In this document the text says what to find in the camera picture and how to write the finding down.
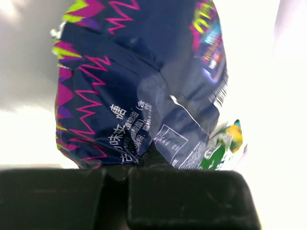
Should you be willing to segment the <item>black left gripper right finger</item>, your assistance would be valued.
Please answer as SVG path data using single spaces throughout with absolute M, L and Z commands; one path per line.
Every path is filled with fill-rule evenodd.
M 128 175 L 132 230 L 259 230 L 251 191 L 235 171 L 135 169 Z

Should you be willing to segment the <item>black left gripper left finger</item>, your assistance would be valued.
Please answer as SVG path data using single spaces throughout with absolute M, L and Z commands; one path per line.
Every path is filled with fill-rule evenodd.
M 2 230 L 97 230 L 104 170 L 0 172 Z

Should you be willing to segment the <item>dark blue snack bag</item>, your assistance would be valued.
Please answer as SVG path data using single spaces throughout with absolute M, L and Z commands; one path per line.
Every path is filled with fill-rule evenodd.
M 211 0 L 77 0 L 53 32 L 56 143 L 81 169 L 199 168 L 228 82 Z

